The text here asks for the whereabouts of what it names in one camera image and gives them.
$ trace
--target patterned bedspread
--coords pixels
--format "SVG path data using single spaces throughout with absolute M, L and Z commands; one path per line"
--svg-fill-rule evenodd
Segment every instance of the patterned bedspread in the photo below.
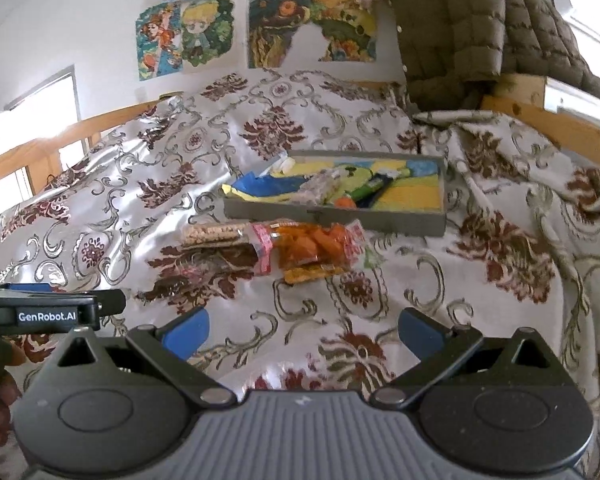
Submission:
M 444 155 L 445 237 L 370 233 L 381 267 L 295 286 L 278 270 L 219 273 L 200 288 L 161 279 L 182 264 L 183 225 L 223 220 L 220 184 L 284 148 Z M 248 254 L 234 258 L 250 265 Z M 191 361 L 237 392 L 368 394 L 416 363 L 396 334 L 408 305 L 489 336 L 533 326 L 598 416 L 584 468 L 600 478 L 600 170 L 575 167 L 507 116 L 409 118 L 379 93 L 322 73 L 234 73 L 120 126 L 1 214 L 0 281 L 124 289 L 128 306 L 104 320 L 103 335 L 204 306 L 210 335 Z M 58 340 L 16 339 L 29 362 L 10 371 L 24 389 Z M 23 468 L 12 438 L 0 475 Z

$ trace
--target white wall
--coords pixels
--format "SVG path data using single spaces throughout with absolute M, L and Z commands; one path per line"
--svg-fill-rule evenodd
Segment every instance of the white wall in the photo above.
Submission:
M 141 11 L 157 3 L 159 0 L 0 0 L 0 110 L 72 64 L 83 118 L 195 87 L 233 68 L 140 82 L 135 21 Z M 393 38 L 382 61 L 364 66 L 322 63 L 321 68 L 349 78 L 352 74 L 370 80 L 402 78 L 390 20 L 383 20 L 380 33 Z

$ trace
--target green tube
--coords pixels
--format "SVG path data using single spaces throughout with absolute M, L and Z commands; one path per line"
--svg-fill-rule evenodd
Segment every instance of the green tube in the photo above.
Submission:
M 375 193 L 382 186 L 384 186 L 385 180 L 380 176 L 375 176 L 371 180 L 369 180 L 366 184 L 363 184 L 356 189 L 345 193 L 345 196 L 348 196 L 353 202 L 357 202 L 358 200 L 362 200 L 363 198 Z

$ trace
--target olive green puffer jacket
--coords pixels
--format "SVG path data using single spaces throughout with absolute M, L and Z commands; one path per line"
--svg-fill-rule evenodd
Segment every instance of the olive green puffer jacket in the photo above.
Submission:
M 392 0 L 410 98 L 476 107 L 503 73 L 549 76 L 600 98 L 600 78 L 548 0 Z

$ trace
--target window frame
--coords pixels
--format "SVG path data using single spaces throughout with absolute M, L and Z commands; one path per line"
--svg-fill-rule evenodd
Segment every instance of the window frame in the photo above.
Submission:
M 71 65 L 71 66 L 65 68 L 64 70 L 61 70 L 60 72 L 53 74 L 51 77 L 45 79 L 39 85 L 34 86 L 28 92 L 25 92 L 21 96 L 15 98 L 13 101 L 11 101 L 10 103 L 8 103 L 4 106 L 4 111 L 10 112 L 14 108 L 16 108 L 18 105 L 21 105 L 25 99 L 32 97 L 33 95 L 37 94 L 38 92 L 44 90 L 45 88 L 47 88 L 51 85 L 53 85 L 54 83 L 58 83 L 58 82 L 62 81 L 63 79 L 67 79 L 68 77 L 70 77 L 72 79 L 72 83 L 74 85 L 75 114 L 76 114 L 78 121 L 81 121 L 82 117 L 80 115 L 80 102 L 78 101 L 78 87 L 75 82 L 75 65 Z

